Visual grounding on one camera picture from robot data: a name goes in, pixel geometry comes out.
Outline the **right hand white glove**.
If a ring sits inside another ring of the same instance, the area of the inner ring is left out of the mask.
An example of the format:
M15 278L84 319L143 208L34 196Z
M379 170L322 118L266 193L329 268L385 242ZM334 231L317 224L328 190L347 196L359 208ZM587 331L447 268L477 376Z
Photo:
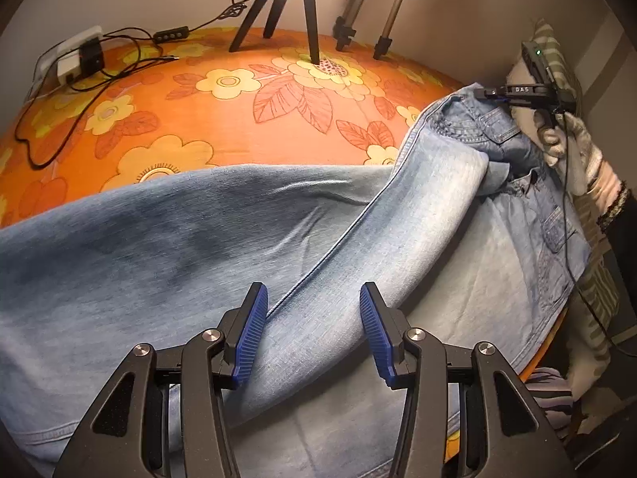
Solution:
M556 170L569 193L584 195L602 151L583 120L570 112L550 116L544 110L536 111L533 119L546 163Z

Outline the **right forearm with bracelets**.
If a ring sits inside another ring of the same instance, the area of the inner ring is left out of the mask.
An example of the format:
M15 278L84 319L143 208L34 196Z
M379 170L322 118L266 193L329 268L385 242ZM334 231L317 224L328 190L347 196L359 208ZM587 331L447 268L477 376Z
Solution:
M588 194L596 205L597 225L617 259L626 288L636 287L636 198L625 180L601 158Z

